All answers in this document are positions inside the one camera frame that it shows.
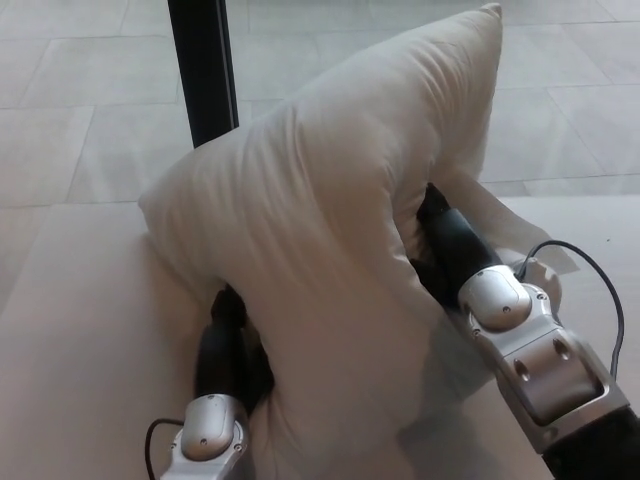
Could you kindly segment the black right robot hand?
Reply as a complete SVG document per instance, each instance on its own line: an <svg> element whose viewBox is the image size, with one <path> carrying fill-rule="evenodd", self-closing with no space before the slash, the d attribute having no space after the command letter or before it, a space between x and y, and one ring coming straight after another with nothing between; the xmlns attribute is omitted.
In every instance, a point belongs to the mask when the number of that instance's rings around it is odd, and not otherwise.
<svg viewBox="0 0 640 480"><path fill-rule="evenodd" d="M444 308L457 310L465 282L502 260L432 183L426 187L416 218L432 260L412 259L410 263L429 294Z"/></svg>

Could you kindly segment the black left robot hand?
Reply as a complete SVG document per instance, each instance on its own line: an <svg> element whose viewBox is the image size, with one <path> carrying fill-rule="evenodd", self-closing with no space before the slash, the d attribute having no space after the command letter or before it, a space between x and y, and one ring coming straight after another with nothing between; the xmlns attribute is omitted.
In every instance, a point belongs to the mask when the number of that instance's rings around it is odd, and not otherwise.
<svg viewBox="0 0 640 480"><path fill-rule="evenodd" d="M246 306L231 286L217 293L210 315L199 344L194 396L228 395L252 414L274 387L267 355L250 332Z"/></svg>

